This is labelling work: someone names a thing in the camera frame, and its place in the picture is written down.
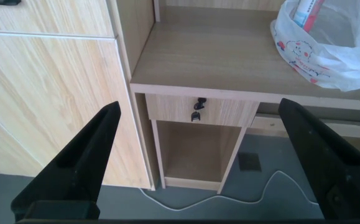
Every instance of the open cubby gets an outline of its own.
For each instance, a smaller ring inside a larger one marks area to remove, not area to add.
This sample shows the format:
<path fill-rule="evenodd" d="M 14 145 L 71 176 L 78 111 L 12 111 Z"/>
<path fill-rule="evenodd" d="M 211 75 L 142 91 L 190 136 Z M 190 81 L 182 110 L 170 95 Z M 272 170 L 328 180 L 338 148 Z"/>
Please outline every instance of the open cubby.
<path fill-rule="evenodd" d="M 154 120 L 152 125 L 163 187 L 222 187 L 241 128 Z"/>

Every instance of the cabinet door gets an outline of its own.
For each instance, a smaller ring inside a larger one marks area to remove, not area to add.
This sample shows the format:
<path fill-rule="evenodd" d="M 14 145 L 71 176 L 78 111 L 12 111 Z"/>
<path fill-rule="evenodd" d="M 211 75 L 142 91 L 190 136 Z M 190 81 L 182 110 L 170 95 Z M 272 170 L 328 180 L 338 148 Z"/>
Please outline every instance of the cabinet door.
<path fill-rule="evenodd" d="M 0 174 L 35 176 L 42 166 L 0 125 Z"/>
<path fill-rule="evenodd" d="M 0 34 L 0 122 L 45 166 L 118 101 L 104 184 L 150 188 L 116 47 L 114 39 Z"/>

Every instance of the wooden cabinet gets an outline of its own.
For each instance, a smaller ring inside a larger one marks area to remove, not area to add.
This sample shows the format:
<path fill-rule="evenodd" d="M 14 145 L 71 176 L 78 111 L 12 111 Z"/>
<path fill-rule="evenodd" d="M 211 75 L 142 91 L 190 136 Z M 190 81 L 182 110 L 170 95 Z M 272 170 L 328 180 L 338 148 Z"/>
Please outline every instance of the wooden cabinet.
<path fill-rule="evenodd" d="M 22 0 L 0 6 L 0 31 L 114 37 L 105 0 Z"/>
<path fill-rule="evenodd" d="M 104 105 L 118 101 L 103 183 L 154 189 L 154 155 L 141 136 L 148 124 L 138 118 L 147 112 L 129 92 L 127 67 L 135 66 L 153 22 L 151 0 L 0 6 L 0 173 L 37 175 Z M 123 30 L 133 28 L 143 35 L 127 51 L 135 39 Z"/>
<path fill-rule="evenodd" d="M 32 154 L 0 124 L 0 174 L 35 176 L 41 170 Z"/>
<path fill-rule="evenodd" d="M 105 184 L 149 188 L 115 40 L 0 34 L 0 122 L 46 166 L 104 105 L 122 116 Z"/>

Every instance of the desk drawer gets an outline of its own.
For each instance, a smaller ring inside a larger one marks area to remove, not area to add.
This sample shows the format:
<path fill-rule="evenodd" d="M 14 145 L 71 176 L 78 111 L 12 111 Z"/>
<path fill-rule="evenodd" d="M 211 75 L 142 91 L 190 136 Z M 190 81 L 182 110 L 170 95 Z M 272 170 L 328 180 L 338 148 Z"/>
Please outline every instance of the desk drawer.
<path fill-rule="evenodd" d="M 114 36 L 105 0 L 22 0 L 0 6 L 0 31 Z"/>
<path fill-rule="evenodd" d="M 207 98 L 199 110 L 200 121 L 191 122 L 193 105 L 198 97 L 146 94 L 149 119 L 223 126 L 250 126 L 259 107 L 258 102 Z"/>

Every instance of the drawer lock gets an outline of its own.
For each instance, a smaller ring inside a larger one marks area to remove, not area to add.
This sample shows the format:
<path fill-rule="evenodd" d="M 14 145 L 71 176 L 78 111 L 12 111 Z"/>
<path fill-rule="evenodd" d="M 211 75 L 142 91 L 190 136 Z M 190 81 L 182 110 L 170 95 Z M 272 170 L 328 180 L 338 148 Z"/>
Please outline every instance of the drawer lock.
<path fill-rule="evenodd" d="M 193 105 L 193 109 L 195 110 L 195 112 L 193 112 L 191 114 L 191 121 L 194 121 L 194 120 L 199 120 L 200 121 L 199 110 L 205 108 L 205 106 L 203 104 L 206 103 L 206 101 L 207 101 L 206 98 L 198 98 L 198 102 L 195 103 L 195 105 Z"/>

